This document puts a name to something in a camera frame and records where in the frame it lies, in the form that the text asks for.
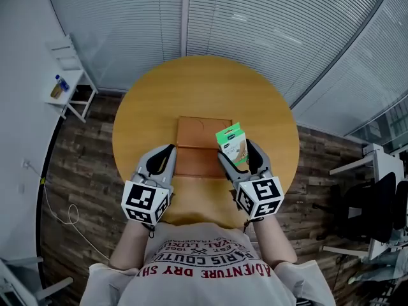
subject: person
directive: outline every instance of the person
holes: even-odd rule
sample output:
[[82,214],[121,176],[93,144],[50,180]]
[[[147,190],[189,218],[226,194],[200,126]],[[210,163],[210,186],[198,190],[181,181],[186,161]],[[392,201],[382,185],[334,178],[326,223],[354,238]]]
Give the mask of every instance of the person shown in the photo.
[[408,274],[408,249],[396,252],[385,252],[371,261],[362,260],[365,264],[387,265],[366,272],[358,272],[350,277],[348,284],[358,281],[386,281],[403,277]]
[[88,305],[335,305],[316,261],[297,257],[274,215],[253,222],[261,258],[239,229],[129,220],[108,266],[94,264]]

